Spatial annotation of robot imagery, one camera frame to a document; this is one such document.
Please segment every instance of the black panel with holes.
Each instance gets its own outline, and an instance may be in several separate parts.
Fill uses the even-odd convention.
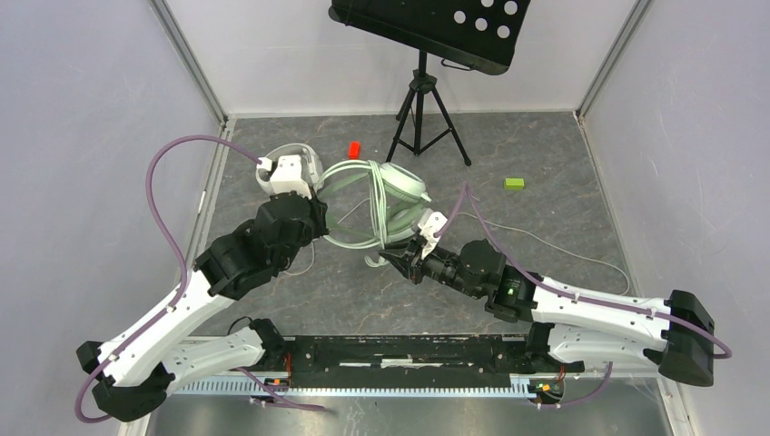
[[[485,74],[513,59],[529,0],[331,0],[329,16]]]

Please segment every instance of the white wall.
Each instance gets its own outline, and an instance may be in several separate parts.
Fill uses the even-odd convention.
[[[768,16],[764,0],[654,2],[587,114],[640,290],[695,292],[735,352],[713,388],[685,389],[703,435],[767,433]]]
[[[74,351],[172,288],[144,172],[166,142],[217,125],[143,0],[5,1],[0,59],[0,434],[115,434],[74,417]],[[210,151],[170,152],[155,178],[182,242]]]
[[[331,21],[330,0],[168,3],[231,114],[395,113],[417,67],[414,49]],[[575,109],[633,4],[534,0],[507,73],[433,56],[429,73],[450,111]]]

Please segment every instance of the gray floor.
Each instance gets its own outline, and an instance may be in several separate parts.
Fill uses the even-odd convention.
[[[566,400],[596,385],[570,380]],[[174,395],[153,415],[148,434],[666,436],[672,432],[660,398],[656,382],[640,379],[613,380],[591,402],[560,411],[538,411],[516,399],[302,399],[330,409],[321,413],[263,409],[238,397]]]
[[[460,183],[467,180],[486,219],[531,231],[574,253],[622,265],[617,236],[572,114],[454,114],[452,119],[473,160],[470,168],[463,164],[451,136],[420,157],[400,147],[393,159],[425,180],[434,209],[447,213]],[[432,138],[444,125],[439,115],[427,115],[426,137]],[[384,161],[395,128],[390,115],[239,120],[233,141],[258,155],[285,143],[310,144],[328,167],[346,159],[350,141],[361,142],[361,159]],[[403,137],[409,142],[412,132],[408,123]],[[506,177],[523,177],[526,189],[504,190]],[[365,196],[366,190],[351,189],[330,209],[342,216]],[[209,241],[252,218],[266,198],[254,180],[252,163],[229,153]],[[368,207],[362,207],[349,225],[368,230],[368,222]],[[523,234],[495,233],[532,271],[605,292],[626,288],[622,275],[606,266],[560,253]],[[458,251],[463,243],[482,237],[474,219],[460,216],[441,245]],[[363,256],[372,252],[342,250],[326,241],[316,242],[315,249],[310,271],[298,277],[281,275],[251,291],[196,333],[224,335],[231,321],[242,315],[270,318],[284,334],[528,330],[525,323],[494,319],[484,312],[482,301],[435,282],[413,286],[391,267],[369,268]],[[308,248],[291,270],[303,269],[310,259]]]

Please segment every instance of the tripod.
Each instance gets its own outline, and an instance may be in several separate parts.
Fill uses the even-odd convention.
[[[393,158],[393,153],[396,151],[396,146],[399,144],[413,152],[415,156],[419,156],[428,150],[433,144],[438,142],[441,138],[449,133],[452,133],[452,136],[455,138],[455,143],[457,143],[459,148],[459,152],[462,154],[462,158],[465,160],[465,165],[470,166],[470,158],[468,157],[468,154],[465,153],[465,148],[462,146],[462,142],[460,141],[457,131],[455,130],[455,126],[452,124],[451,118],[449,118],[447,108],[444,107],[444,102],[441,101],[439,91],[436,89],[436,82],[438,79],[425,72],[427,63],[428,54],[420,50],[420,62],[418,64],[418,68],[412,71],[414,74],[414,79],[412,79],[410,82],[410,89],[407,92],[407,98],[404,99],[404,103],[401,105],[399,112],[396,114],[396,120],[399,121],[399,128],[396,129],[396,135],[393,136],[393,144],[390,146],[388,158],[385,159],[385,162],[390,162],[390,159]],[[433,138],[433,141],[430,141],[424,147],[420,147],[420,140],[422,139],[422,106],[425,102],[425,94],[427,93],[433,93],[433,98],[436,99],[436,103],[439,105],[441,114],[444,115],[444,120],[446,120],[448,128],[442,134]],[[417,97],[417,107],[415,108],[414,115],[414,145],[409,145],[401,139],[401,132],[404,130],[404,124],[407,122],[407,118],[409,118],[409,110],[415,97]]]

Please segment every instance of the tripod leg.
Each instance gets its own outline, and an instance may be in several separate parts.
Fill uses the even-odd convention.
[[[462,141],[459,139],[459,135],[457,135],[457,131],[455,130],[455,125],[452,123],[451,118],[449,118],[449,113],[447,112],[447,108],[444,106],[444,102],[441,101],[441,97],[439,97],[439,91],[436,88],[433,88],[433,96],[436,98],[436,103],[439,104],[439,109],[441,110],[441,114],[444,115],[444,120],[447,122],[447,126],[449,127],[449,130],[452,132],[452,136],[455,138],[455,142],[458,145],[459,152],[462,154],[462,158],[465,160],[465,166],[470,166],[470,158],[468,157],[468,154],[465,153],[465,148],[462,146]]]
[[[425,94],[417,92],[417,107],[414,114],[414,155],[420,155],[420,140],[422,139],[422,106],[425,103]]]
[[[401,108],[399,109],[399,112],[396,114],[396,121],[401,121],[402,116],[409,115],[410,107],[411,107],[411,100],[409,97],[409,93],[407,93],[407,97],[404,99],[404,103],[401,104]]]
[[[404,104],[401,106],[402,109],[404,107],[411,107],[411,102],[414,100],[414,94],[414,90],[410,88],[409,92],[407,93],[407,98],[404,100]],[[385,159],[385,162],[390,162],[390,159],[393,158],[393,153],[396,152],[396,147],[399,145],[399,139],[401,139],[401,131],[404,130],[404,124],[409,118],[407,115],[409,114],[401,114],[399,128],[396,129],[396,135],[393,136],[393,144],[390,145],[390,151],[388,151],[388,157]]]

